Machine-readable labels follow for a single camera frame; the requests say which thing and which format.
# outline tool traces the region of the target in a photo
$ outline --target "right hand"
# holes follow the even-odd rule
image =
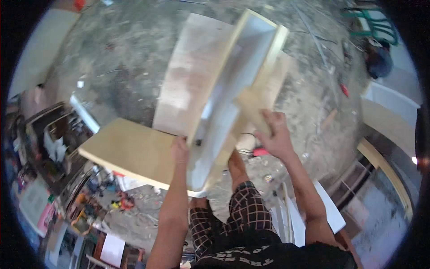
[[[255,132],[255,136],[270,154],[284,160],[289,154],[294,152],[285,114],[282,112],[271,112],[267,109],[262,109],[261,114],[272,130],[272,136],[268,137],[258,131]]]

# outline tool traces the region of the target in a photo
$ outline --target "black t-shirt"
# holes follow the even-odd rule
[[[338,247],[319,242],[303,247],[292,243],[272,243],[233,247],[207,254],[192,268],[357,268],[351,252]]]

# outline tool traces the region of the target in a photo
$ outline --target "dusty floor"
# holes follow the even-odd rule
[[[335,66],[339,113],[318,136],[318,122],[335,107],[334,96],[321,55],[290,1],[202,2],[205,5],[154,0],[115,1],[111,6],[94,3],[66,38],[46,83],[47,91],[56,92],[57,101],[68,100],[75,91],[102,126],[122,117],[150,127],[171,53],[188,15],[193,12],[234,24],[244,8],[250,8],[291,31],[283,51],[297,59],[298,64],[294,75],[286,78],[274,109],[287,115],[294,148],[310,177],[321,180],[323,185],[336,179],[356,155],[356,140],[361,137],[359,94],[368,80],[363,56],[352,47],[350,97],[337,88],[337,77],[343,70],[341,40],[349,37],[347,29],[338,22],[344,2],[297,3],[308,16],[312,30],[333,41],[321,43],[327,62]],[[81,89],[77,88],[78,80],[85,82]],[[266,198],[287,177],[285,168],[271,156],[246,160],[246,168]],[[267,174],[275,178],[272,183],[263,180]],[[157,195],[151,187],[143,186],[130,193],[136,198],[137,212],[157,218],[165,191]],[[221,220],[227,218],[230,195],[230,176],[226,172],[209,193],[214,213]],[[106,217],[113,232],[130,244],[149,250],[157,229],[148,217],[139,219],[143,220],[115,212]]]

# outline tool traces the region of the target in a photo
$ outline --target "white paper sheet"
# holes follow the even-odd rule
[[[101,250],[100,259],[115,267],[121,267],[124,246],[126,242],[113,234],[107,234]]]

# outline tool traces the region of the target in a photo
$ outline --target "plaid shorts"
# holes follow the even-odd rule
[[[264,205],[260,193],[251,181],[241,183],[230,199],[230,216],[227,223],[215,218],[220,236],[246,230],[272,231],[272,216]],[[202,207],[190,210],[190,231],[197,259],[206,254],[214,241],[214,231],[209,220],[209,211]]]

